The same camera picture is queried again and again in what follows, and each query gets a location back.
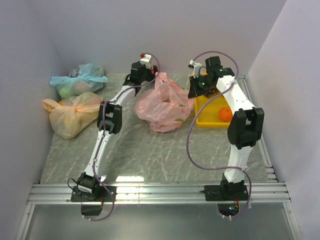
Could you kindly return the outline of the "pink plastic bag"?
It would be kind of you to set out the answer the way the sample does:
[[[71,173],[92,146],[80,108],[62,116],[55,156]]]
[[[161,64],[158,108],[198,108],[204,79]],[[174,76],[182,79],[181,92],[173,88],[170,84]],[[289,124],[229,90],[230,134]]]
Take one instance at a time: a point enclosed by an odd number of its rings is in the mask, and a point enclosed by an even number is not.
[[[190,116],[194,99],[165,72],[158,74],[154,88],[145,91],[134,105],[137,117],[154,132],[165,133],[179,128]]]

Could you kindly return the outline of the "dark fake grape bunch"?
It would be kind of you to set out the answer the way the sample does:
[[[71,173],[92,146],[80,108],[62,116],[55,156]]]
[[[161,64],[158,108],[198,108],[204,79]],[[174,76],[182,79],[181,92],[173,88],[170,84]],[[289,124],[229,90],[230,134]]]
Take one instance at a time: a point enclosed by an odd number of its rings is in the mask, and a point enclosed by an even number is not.
[[[206,90],[206,92],[203,94],[206,98],[211,98],[215,94],[219,93],[218,89],[216,87],[210,87]]]

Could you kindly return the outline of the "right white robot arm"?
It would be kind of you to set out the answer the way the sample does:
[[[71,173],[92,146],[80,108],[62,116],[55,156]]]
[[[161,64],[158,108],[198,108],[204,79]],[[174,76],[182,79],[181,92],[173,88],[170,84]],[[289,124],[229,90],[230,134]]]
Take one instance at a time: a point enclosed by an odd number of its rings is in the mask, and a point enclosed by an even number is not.
[[[224,97],[232,113],[227,129],[230,156],[217,192],[226,200],[246,198],[244,171],[252,149],[262,136],[264,110],[251,103],[237,82],[238,75],[231,68],[224,68],[218,56],[205,60],[206,75],[201,74],[202,64],[194,59],[188,66],[193,70],[188,98],[203,96],[214,89],[218,96]]]

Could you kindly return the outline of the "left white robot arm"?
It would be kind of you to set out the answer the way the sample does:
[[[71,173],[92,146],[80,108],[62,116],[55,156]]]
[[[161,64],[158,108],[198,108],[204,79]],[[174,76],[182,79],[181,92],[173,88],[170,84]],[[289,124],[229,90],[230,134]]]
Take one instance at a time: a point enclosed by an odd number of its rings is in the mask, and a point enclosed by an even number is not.
[[[130,74],[125,77],[120,91],[111,100],[100,103],[96,144],[84,172],[76,182],[77,191],[89,201],[95,201],[101,195],[99,168],[116,134],[122,128],[123,107],[138,94],[142,86],[155,81],[158,67],[151,65],[151,58],[147,54],[132,63]]]

